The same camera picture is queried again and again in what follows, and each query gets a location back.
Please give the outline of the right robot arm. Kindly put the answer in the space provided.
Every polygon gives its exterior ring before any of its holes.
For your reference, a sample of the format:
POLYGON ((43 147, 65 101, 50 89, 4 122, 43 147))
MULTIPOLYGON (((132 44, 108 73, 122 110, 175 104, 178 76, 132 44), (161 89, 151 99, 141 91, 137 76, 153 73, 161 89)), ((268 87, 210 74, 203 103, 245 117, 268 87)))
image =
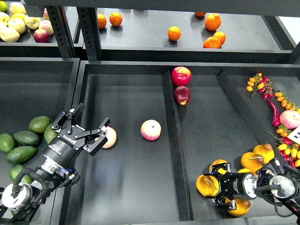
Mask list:
POLYGON ((203 174, 215 192, 205 195, 217 208, 240 213, 242 202, 259 197, 274 206, 286 207, 291 215, 300 216, 300 172, 284 165, 277 158, 271 160, 272 168, 263 166, 252 172, 231 172, 231 164, 223 162, 212 166, 210 173, 203 174))

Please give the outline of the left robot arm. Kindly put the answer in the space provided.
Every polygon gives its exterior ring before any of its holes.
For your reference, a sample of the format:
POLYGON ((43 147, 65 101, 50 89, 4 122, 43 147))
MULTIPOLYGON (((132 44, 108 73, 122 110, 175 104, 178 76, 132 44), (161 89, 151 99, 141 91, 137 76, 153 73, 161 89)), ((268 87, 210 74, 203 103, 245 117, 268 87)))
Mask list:
POLYGON ((2 225, 28 225, 40 205, 58 188, 76 184, 80 175, 73 167, 82 150, 94 156, 108 141, 109 118, 94 130, 86 131, 76 123, 84 104, 68 112, 63 111, 52 124, 57 133, 43 150, 44 163, 35 170, 22 169, 12 184, 0 189, 0 223, 2 225))

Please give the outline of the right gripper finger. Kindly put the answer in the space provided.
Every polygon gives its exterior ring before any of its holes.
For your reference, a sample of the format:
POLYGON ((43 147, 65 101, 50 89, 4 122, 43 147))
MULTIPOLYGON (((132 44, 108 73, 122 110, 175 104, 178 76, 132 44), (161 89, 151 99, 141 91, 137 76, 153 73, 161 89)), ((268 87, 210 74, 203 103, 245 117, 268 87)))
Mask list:
POLYGON ((219 163, 212 165, 212 169, 209 173, 205 173, 205 176, 212 176, 214 178, 222 178, 227 173, 231 173, 231 163, 219 163))
POLYGON ((220 208, 223 210, 236 210, 237 209, 235 200, 229 200, 225 196, 222 196, 221 198, 207 196, 206 198, 211 199, 217 208, 220 208))

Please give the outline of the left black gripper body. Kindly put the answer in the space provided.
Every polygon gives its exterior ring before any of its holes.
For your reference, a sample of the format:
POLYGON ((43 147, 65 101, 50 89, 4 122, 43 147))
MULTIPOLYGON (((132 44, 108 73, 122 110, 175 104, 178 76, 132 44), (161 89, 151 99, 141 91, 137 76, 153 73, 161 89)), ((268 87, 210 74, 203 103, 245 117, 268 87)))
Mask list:
POLYGON ((78 125, 71 126, 71 134, 64 128, 50 144, 43 150, 43 155, 51 159, 64 169, 68 169, 78 156, 86 143, 86 138, 75 139, 75 135, 84 132, 85 129, 78 125))

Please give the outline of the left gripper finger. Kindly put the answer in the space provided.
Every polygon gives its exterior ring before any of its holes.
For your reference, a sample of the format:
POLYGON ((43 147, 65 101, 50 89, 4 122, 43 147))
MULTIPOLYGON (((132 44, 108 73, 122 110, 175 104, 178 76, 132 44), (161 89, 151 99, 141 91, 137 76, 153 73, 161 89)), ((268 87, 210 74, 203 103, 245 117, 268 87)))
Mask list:
POLYGON ((75 149, 85 150, 91 156, 94 156, 108 141, 106 134, 109 123, 110 119, 105 118, 98 128, 75 134, 74 139, 77 141, 75 149))
POLYGON ((77 124, 77 117, 81 115, 85 106, 80 103, 76 108, 69 111, 62 111, 51 125, 51 130, 57 134, 57 137, 73 137, 78 132, 85 131, 84 128, 77 124))

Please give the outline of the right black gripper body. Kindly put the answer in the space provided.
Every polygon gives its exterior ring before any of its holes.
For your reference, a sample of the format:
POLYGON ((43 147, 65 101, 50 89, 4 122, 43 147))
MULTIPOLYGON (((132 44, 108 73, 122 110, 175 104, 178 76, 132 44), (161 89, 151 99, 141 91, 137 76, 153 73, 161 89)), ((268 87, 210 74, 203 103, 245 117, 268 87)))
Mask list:
POLYGON ((219 179, 219 184, 219 195, 230 200, 253 200, 257 197, 255 194, 255 189, 257 188, 256 177, 250 172, 227 172, 219 179))

